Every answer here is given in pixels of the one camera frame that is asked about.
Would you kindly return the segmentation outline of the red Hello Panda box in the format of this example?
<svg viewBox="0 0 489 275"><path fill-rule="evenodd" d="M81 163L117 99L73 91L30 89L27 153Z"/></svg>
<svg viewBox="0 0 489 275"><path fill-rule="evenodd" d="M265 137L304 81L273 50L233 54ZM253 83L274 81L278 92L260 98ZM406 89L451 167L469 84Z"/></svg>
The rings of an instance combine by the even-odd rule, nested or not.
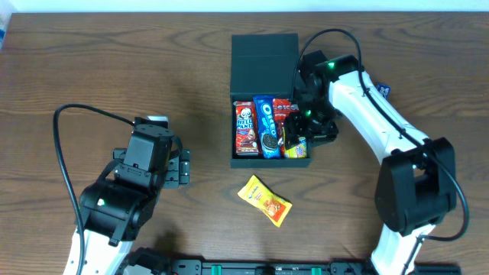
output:
<svg viewBox="0 0 489 275"><path fill-rule="evenodd" d="M235 153L238 156L258 156L257 115L253 102L234 102L236 117Z"/></svg>

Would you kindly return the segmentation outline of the blue Eclipse mint box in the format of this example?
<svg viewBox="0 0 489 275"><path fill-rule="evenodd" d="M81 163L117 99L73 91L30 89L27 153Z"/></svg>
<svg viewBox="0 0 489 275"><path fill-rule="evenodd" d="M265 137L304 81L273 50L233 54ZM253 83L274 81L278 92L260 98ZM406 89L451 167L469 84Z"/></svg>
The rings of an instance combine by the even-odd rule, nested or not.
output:
<svg viewBox="0 0 489 275"><path fill-rule="evenodd" d="M385 99L388 99L391 88L387 84L378 83L376 85L376 89Z"/></svg>

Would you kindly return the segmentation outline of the yellow round candy container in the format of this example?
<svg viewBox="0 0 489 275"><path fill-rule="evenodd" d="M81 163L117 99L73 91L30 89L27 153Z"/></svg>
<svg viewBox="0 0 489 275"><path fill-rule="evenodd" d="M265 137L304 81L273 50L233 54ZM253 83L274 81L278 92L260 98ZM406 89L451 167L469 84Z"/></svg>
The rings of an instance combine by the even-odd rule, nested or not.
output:
<svg viewBox="0 0 489 275"><path fill-rule="evenodd" d="M299 144L291 147L290 149L286 149L283 155L287 159L307 158L306 139L304 137L300 137Z"/></svg>

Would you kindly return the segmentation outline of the yellow orange snack packet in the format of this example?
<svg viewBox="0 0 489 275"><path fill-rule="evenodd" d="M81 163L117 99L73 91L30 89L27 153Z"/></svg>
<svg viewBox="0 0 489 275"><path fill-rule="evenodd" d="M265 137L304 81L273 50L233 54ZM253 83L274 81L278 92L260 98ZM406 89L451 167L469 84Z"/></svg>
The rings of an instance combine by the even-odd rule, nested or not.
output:
<svg viewBox="0 0 489 275"><path fill-rule="evenodd" d="M253 175L238 191L238 196L262 211L276 227L280 227L293 204L271 191Z"/></svg>

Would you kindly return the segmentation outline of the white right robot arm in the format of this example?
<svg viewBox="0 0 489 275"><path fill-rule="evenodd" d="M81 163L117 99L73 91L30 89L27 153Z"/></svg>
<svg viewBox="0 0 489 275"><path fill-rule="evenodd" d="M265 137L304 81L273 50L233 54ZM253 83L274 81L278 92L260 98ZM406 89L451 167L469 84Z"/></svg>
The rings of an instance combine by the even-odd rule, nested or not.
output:
<svg viewBox="0 0 489 275"><path fill-rule="evenodd" d="M374 203L383 221L371 254L373 272L409 274L423 241L456 207L455 152L430 139L381 95L352 55L329 60L317 50L300 58L302 86L294 89L299 112L285 122L285 146L300 138L312 146L334 141L344 115L368 143L381 168Z"/></svg>

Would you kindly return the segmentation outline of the blue Oreo cookie pack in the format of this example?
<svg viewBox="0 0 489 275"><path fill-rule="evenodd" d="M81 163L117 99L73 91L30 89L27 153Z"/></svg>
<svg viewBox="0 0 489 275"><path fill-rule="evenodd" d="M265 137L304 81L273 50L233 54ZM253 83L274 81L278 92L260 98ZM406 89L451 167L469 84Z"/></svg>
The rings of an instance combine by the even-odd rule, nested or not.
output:
<svg viewBox="0 0 489 275"><path fill-rule="evenodd" d="M265 159L280 158L277 139L277 127L274 121L273 96L256 95L253 97L257 112L257 127L262 154Z"/></svg>

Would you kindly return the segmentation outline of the red Hacks candy bag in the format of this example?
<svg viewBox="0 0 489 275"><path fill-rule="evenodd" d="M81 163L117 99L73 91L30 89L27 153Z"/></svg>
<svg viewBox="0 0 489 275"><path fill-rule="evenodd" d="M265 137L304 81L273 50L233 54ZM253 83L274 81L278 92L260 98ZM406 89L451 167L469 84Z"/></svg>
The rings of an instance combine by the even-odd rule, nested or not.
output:
<svg viewBox="0 0 489 275"><path fill-rule="evenodd" d="M278 144L284 145L283 126L285 119L294 112L299 111L297 104L291 103L288 99L273 99L274 122L277 127Z"/></svg>

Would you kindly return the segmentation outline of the black gift box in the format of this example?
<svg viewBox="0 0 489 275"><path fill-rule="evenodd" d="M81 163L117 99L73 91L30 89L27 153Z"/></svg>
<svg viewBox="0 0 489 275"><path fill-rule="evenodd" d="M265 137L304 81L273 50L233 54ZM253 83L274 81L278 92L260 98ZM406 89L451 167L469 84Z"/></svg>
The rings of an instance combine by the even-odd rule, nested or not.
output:
<svg viewBox="0 0 489 275"><path fill-rule="evenodd" d="M299 56L297 34L236 34L232 36L230 102L251 101L255 95L291 97L293 67ZM231 110L230 167L247 168L306 168L312 162L312 149L301 159L265 159L262 156L236 154L236 114Z"/></svg>

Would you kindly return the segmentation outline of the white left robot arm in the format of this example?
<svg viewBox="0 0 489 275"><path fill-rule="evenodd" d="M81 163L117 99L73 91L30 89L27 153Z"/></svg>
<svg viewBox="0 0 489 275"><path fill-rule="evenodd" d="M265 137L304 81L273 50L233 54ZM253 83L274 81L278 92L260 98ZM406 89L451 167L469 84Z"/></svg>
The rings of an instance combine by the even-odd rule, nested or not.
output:
<svg viewBox="0 0 489 275"><path fill-rule="evenodd" d="M79 232L72 237L65 274L165 274L167 260L151 260L151 251L131 248L142 226L152 217L160 193L147 193L125 186L118 178L128 167L123 164L125 148L113 150L113 159L99 178L82 193Z"/></svg>

